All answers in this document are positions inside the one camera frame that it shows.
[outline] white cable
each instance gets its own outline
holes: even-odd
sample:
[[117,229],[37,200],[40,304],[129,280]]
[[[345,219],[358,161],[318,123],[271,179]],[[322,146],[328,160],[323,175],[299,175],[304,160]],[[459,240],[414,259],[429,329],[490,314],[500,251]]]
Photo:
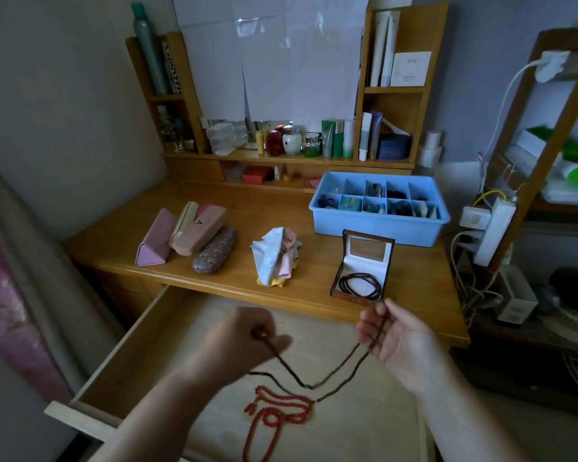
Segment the white cable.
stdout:
[[493,130],[493,135],[490,138],[490,141],[488,141],[488,145],[486,146],[485,150],[484,150],[484,154],[480,155],[478,154],[478,162],[479,162],[479,171],[481,174],[481,180],[479,183],[479,188],[478,188],[478,193],[479,194],[483,194],[484,193],[484,185],[486,184],[486,158],[488,156],[488,153],[490,152],[490,146],[492,146],[493,141],[495,136],[497,135],[497,130],[499,129],[499,123],[501,122],[501,114],[503,113],[503,108],[505,106],[505,102],[507,101],[507,96],[510,92],[510,90],[512,89],[512,85],[514,84],[514,82],[516,81],[516,79],[522,74],[524,73],[525,69],[529,69],[532,68],[533,66],[538,66],[540,64],[544,64],[544,63],[549,63],[550,59],[549,58],[543,58],[541,60],[535,60],[530,62],[529,64],[525,64],[520,71],[518,71],[514,77],[512,77],[512,80],[510,81],[510,83],[507,86],[507,89],[505,90],[505,93],[503,94],[503,100],[501,100],[501,106],[499,107],[499,113],[497,114],[497,121],[494,125],[494,130]]
[[[452,243],[450,244],[450,247],[449,247],[450,261],[452,262],[452,268],[454,269],[454,283],[456,284],[456,288],[460,294],[461,304],[462,304],[462,314],[463,314],[464,319],[465,319],[465,324],[467,325],[468,328],[473,323],[473,318],[474,318],[475,313],[477,311],[477,307],[475,307],[474,304],[476,301],[478,301],[479,298],[481,298],[483,301],[485,301],[486,300],[485,294],[495,295],[500,299],[503,298],[499,293],[496,293],[496,292],[489,290],[489,288],[493,286],[494,281],[497,278],[497,274],[499,271],[496,271],[493,274],[492,278],[488,282],[488,285],[486,285],[482,290],[478,290],[477,288],[475,288],[476,278],[475,278],[475,272],[473,272],[473,269],[471,269],[471,274],[473,276],[471,285],[465,285],[464,282],[462,281],[461,277],[460,277],[460,272],[458,271],[458,266],[456,265],[456,262],[454,260],[454,248],[455,248],[457,240],[462,235],[470,235],[471,233],[472,233],[472,231],[470,231],[470,230],[456,233],[456,235],[454,235],[454,238],[452,239]],[[469,291],[474,292],[475,295],[470,297]]]

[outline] white paper on wall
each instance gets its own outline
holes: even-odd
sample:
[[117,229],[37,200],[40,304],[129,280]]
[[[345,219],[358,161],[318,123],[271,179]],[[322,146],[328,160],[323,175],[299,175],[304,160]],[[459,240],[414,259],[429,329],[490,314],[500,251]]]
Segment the white paper on wall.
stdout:
[[354,116],[368,0],[285,0],[292,56],[291,118],[321,132]]
[[182,33],[203,115],[244,120],[244,76],[235,22],[185,26]]
[[291,56],[285,16],[236,22],[250,119],[291,116]]
[[270,18],[285,14],[285,0],[231,0],[233,19]]
[[367,3],[174,0],[204,116],[352,119]]

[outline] book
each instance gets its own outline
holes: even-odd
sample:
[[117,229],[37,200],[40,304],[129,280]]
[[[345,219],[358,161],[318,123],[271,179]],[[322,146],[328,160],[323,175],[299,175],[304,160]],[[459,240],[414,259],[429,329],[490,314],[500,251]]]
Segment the book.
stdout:
[[387,37],[388,33],[389,20],[389,11],[377,13],[375,16],[377,28],[375,30],[375,48],[373,50],[372,65],[370,68],[370,87],[377,87],[379,85],[379,77],[381,76],[381,61],[383,60],[383,49],[385,48],[385,38]]
[[383,69],[381,70],[381,87],[389,87],[392,79],[392,65],[394,64],[394,47],[396,46],[396,33],[398,31],[398,21],[400,21],[400,11],[390,12],[388,22],[388,35],[385,40],[385,54],[383,56]]

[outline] white jar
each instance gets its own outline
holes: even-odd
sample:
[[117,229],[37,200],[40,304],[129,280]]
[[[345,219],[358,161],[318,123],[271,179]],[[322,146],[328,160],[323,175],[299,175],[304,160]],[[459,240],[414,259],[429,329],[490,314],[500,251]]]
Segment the white jar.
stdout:
[[283,126],[283,147],[287,155],[295,156],[302,150],[302,135],[300,127],[294,125]]

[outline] small drawer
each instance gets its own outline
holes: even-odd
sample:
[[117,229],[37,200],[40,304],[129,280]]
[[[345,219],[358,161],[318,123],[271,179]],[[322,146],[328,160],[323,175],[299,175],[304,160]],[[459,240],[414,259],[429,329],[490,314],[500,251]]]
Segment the small drawer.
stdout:
[[[243,302],[179,287],[167,286],[128,331],[104,363],[66,406],[51,403],[45,413],[91,437],[107,441],[158,380],[181,364],[205,332],[223,314]],[[291,334],[293,345],[284,358],[307,382],[322,379],[353,347],[355,327],[347,323],[274,310],[277,328]],[[351,372],[361,347],[330,382],[316,391],[300,389],[278,363],[258,369],[277,376],[293,392],[317,398],[334,389]],[[261,376],[246,376],[223,389],[194,423],[185,458],[241,460],[251,424],[243,409],[263,384]],[[274,459],[293,461],[382,460],[393,453],[404,461],[434,460],[434,443],[416,401],[373,357],[368,357],[338,394],[315,404],[304,426],[285,425]],[[269,438],[255,438],[253,458],[261,458]]]

